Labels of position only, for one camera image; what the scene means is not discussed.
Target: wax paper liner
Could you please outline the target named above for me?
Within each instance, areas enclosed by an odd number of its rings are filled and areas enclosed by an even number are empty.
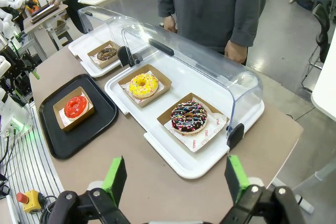
[[[150,98],[152,95],[154,95],[155,93],[157,93],[157,92],[159,92],[159,91],[161,91],[161,90],[164,89],[164,85],[161,83],[161,81],[159,81],[159,84],[158,84],[159,86],[157,87],[158,89],[156,90],[156,92],[155,92],[154,94],[152,94],[150,97],[147,97],[147,98],[138,99],[138,98],[135,98],[135,97],[132,95],[132,93],[130,92],[130,83],[131,83],[131,82],[129,81],[128,83],[123,84],[123,85],[120,85],[120,86],[123,88],[123,90],[125,90],[125,92],[128,94],[128,96],[129,96],[134,102],[136,102],[137,104],[142,103],[143,101],[145,101],[146,99],[148,99],[148,98]]]
[[[106,48],[113,48],[111,45],[108,45],[107,47],[104,47],[104,49],[106,49]],[[91,57],[91,59],[96,63],[96,64],[101,64],[102,62],[104,62],[104,61],[100,61],[100,60],[98,60],[98,58],[97,58],[97,56],[98,56],[98,54],[99,54],[99,52],[98,53],[96,53],[94,56],[90,56]]]
[[[88,110],[89,110],[90,108],[92,108],[92,107],[93,107],[93,105],[89,102]],[[70,123],[74,122],[74,120],[71,120],[71,119],[69,119],[69,118],[67,118],[67,117],[65,116],[65,114],[64,114],[64,108],[61,109],[58,113],[59,113],[59,116],[60,116],[61,119],[62,119],[62,122],[63,122],[64,127],[65,127],[65,126],[68,126]]]
[[[207,112],[207,122],[201,131],[188,135],[181,134],[177,132],[177,129],[172,127],[170,120],[164,124],[164,127],[180,140],[181,143],[187,146],[189,150],[197,152],[226,126],[228,117],[220,113],[213,113],[203,102],[196,98],[193,98],[193,101],[200,103]]]

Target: donut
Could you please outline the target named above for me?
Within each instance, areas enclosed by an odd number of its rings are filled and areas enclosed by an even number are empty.
[[[104,48],[98,53],[97,59],[101,61],[109,60],[116,54],[117,54],[117,50],[115,48],[112,48],[112,47]]]
[[[206,125],[207,113],[198,102],[183,102],[173,109],[171,114],[173,128],[181,134],[193,134]]]
[[[80,95],[78,97],[71,98],[64,107],[64,114],[71,120],[78,119],[81,115],[87,112],[89,108],[89,102],[86,97]]]
[[[157,78],[149,73],[142,73],[135,76],[131,82],[129,90],[135,98],[142,99],[153,95],[159,86]]]

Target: red button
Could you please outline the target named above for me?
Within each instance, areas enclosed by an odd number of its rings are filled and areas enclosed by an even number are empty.
[[[29,202],[29,198],[22,193],[17,193],[16,200],[23,204],[27,204]]]

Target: beige table surface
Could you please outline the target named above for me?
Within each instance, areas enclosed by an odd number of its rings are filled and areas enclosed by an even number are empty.
[[[34,30],[36,27],[40,26],[41,24],[43,24],[45,21],[47,21],[48,19],[52,18],[53,16],[63,12],[68,6],[65,4],[60,4],[58,9],[52,13],[50,13],[48,16],[44,17],[43,19],[41,19],[39,22],[36,22],[35,24],[33,24],[31,22],[31,20],[33,19],[33,17],[28,17],[23,21],[23,26],[25,28],[25,33],[28,33],[32,30]]]
[[[39,108],[51,93],[85,70],[65,47],[39,65],[37,73],[40,79],[30,75],[30,81]],[[102,89],[114,74],[97,80]],[[72,158],[52,158],[64,189],[84,193],[90,182],[104,179],[114,157],[123,155],[128,177],[120,209],[131,223],[221,221],[232,206],[224,177],[226,158],[199,179],[182,179],[147,143],[143,133],[132,116],[119,113],[108,130]],[[266,103],[263,115],[231,153],[239,156],[248,176],[259,177],[269,185],[301,133],[298,123]]]
[[[11,213],[9,212],[6,198],[0,200],[0,220],[1,223],[12,223],[12,217]]]

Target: plastic display case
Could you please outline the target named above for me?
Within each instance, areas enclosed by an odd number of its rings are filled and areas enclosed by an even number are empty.
[[[106,93],[124,114],[130,113],[138,121],[146,130],[144,136],[148,142],[180,176],[201,177],[228,153],[227,141],[237,128],[248,131],[262,115],[261,80],[244,66],[160,27],[134,24],[122,30],[122,38],[134,66],[110,79],[105,85]],[[140,108],[123,92],[118,81],[146,64],[166,75],[172,86],[167,93]],[[157,120],[189,93],[229,118],[228,126],[195,153]]]
[[[74,56],[81,59],[81,64],[87,73],[92,77],[100,77],[122,65],[121,61],[117,60],[101,69],[92,62],[88,52],[108,41],[112,41],[120,47],[124,46],[121,30],[139,22],[133,18],[96,6],[82,8],[79,10],[79,17],[86,34],[70,43],[69,50]]]

